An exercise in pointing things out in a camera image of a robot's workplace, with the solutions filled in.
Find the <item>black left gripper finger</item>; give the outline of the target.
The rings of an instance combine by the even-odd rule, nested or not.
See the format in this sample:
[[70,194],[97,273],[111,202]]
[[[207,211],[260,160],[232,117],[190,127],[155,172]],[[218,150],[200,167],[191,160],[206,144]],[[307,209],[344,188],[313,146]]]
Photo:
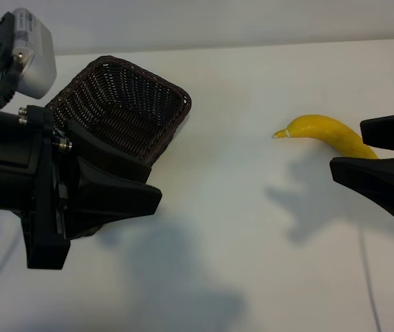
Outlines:
[[161,198],[158,188],[118,178],[77,158],[68,184],[66,238],[86,237],[107,223],[152,215]]

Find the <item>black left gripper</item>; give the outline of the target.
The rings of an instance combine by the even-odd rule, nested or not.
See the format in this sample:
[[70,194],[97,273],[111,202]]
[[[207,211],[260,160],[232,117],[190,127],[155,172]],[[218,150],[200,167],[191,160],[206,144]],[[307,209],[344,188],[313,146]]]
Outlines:
[[[70,241],[59,230],[57,153],[53,112],[28,106],[25,115],[0,111],[0,210],[21,219],[27,267],[60,270]],[[72,152],[110,175],[146,183],[151,166],[96,138],[77,122],[66,121]]]

